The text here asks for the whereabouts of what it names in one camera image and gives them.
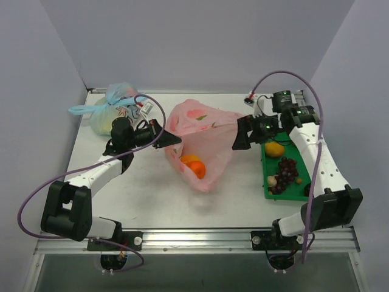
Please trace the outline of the fake orange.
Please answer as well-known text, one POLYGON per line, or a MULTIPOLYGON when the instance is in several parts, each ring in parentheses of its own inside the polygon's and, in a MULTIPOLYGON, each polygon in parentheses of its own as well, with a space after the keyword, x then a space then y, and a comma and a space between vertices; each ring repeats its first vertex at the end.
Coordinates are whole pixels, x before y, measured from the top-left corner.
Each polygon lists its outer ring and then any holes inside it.
POLYGON ((203 179, 206 174, 206 167, 201 161, 191 161, 187 164, 188 168, 197 176, 198 179, 203 179))
POLYGON ((194 162, 194 161, 200 161, 201 159, 196 156, 196 155, 182 155, 180 157, 180 161, 185 164, 185 165, 188 165, 190 164, 191 162, 194 162))

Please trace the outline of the pink plastic bag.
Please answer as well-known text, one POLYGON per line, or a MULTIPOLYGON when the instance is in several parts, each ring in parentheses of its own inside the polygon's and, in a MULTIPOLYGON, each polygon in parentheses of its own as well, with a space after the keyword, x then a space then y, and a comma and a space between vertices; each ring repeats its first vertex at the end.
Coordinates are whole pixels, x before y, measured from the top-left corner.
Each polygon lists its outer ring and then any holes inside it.
POLYGON ((242 114, 223 111, 187 99, 171 111, 165 130, 182 142, 164 148, 172 168, 195 190, 209 192, 224 173, 233 156, 232 145, 237 135, 237 120, 242 114), (205 176, 199 179, 181 161, 181 156, 195 155, 205 165, 205 176))

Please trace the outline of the purple fake grape bunch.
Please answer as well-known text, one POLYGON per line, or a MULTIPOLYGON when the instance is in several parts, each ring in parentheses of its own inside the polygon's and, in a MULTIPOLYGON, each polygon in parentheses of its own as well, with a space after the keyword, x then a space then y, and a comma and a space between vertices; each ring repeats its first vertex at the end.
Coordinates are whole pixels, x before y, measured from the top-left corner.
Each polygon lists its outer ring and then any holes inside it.
POLYGON ((274 174, 278 176, 277 185, 272 188, 267 187, 272 195, 281 195, 292 183, 296 183, 296 180, 300 178, 296 160, 283 156, 277 163, 277 167, 278 170, 274 174))

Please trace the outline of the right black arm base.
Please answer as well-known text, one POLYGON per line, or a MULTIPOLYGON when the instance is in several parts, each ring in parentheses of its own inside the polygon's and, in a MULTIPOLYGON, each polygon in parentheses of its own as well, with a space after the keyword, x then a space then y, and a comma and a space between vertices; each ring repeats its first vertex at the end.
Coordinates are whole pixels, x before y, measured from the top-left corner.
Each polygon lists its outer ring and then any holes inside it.
POLYGON ((257 229, 250 232, 252 249, 255 251, 301 251, 302 244, 297 236, 284 237, 271 228, 257 229))

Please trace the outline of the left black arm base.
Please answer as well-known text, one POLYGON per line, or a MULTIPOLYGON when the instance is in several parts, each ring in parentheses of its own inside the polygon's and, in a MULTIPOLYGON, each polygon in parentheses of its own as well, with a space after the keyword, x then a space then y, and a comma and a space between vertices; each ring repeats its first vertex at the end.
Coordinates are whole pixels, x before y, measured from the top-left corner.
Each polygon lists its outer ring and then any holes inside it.
POLYGON ((143 232, 141 231, 120 231, 113 238, 101 242, 90 239, 87 244, 88 251, 123 251, 123 246, 129 247, 135 251, 142 249, 143 232))

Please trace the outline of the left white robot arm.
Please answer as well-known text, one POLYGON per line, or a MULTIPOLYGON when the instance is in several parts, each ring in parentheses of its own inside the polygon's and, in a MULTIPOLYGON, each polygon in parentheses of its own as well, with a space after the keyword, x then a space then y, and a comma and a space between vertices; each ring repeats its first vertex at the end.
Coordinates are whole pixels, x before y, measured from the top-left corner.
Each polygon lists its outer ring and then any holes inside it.
POLYGON ((111 138, 97 166, 65 182, 54 181, 50 185, 41 230, 78 242, 86 238, 100 238, 107 249, 118 249, 123 243, 122 225, 118 221, 93 215, 94 195, 128 170, 134 151, 149 145, 156 149, 165 148, 181 141, 180 137, 165 131, 155 119, 136 128, 127 118, 115 119, 111 138))

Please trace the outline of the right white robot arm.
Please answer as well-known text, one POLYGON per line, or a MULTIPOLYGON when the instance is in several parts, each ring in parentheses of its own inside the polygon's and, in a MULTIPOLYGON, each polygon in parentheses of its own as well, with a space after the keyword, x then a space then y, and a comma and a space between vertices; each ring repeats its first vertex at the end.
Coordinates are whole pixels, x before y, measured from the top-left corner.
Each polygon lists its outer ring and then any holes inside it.
POLYGON ((350 224, 363 195, 350 186, 332 158, 322 136, 323 121, 314 107, 300 106, 292 101, 290 91, 279 91, 269 97, 273 111, 270 116, 262 111, 259 100, 252 92, 244 99, 253 114, 237 120, 233 150, 248 150, 252 143, 263 144, 278 133, 286 133, 311 180, 308 202, 296 214, 278 220, 269 234, 271 245, 283 249, 292 236, 350 224))

